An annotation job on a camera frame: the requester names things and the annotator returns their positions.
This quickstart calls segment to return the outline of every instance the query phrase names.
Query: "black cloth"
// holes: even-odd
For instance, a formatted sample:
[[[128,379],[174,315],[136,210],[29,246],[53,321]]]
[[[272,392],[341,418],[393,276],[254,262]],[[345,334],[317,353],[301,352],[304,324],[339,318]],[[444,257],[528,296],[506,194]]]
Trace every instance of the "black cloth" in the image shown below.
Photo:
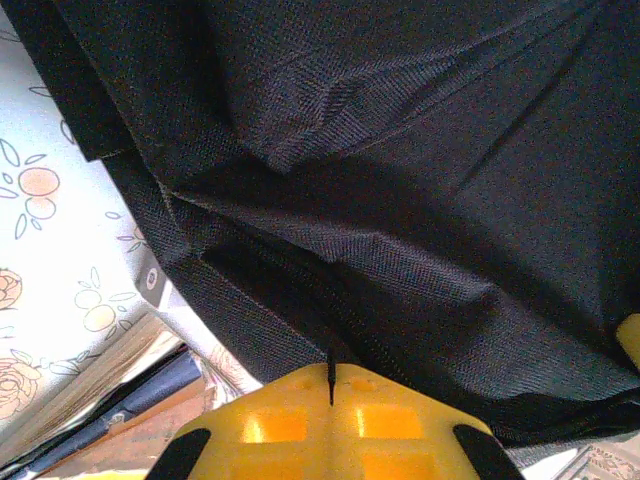
[[[261,381],[333,346],[521,451],[640,428],[637,1],[0,3]]]

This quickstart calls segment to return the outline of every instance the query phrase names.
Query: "yellow plastic part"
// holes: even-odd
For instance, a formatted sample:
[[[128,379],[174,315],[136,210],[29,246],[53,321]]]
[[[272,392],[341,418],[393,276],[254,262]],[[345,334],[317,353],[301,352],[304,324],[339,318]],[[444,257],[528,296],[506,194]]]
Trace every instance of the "yellow plastic part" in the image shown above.
[[[622,322],[618,327],[616,337],[631,361],[640,370],[640,314],[630,315]]]
[[[206,413],[176,438],[211,431],[190,479],[478,479],[453,427],[478,419],[355,365],[311,365]]]

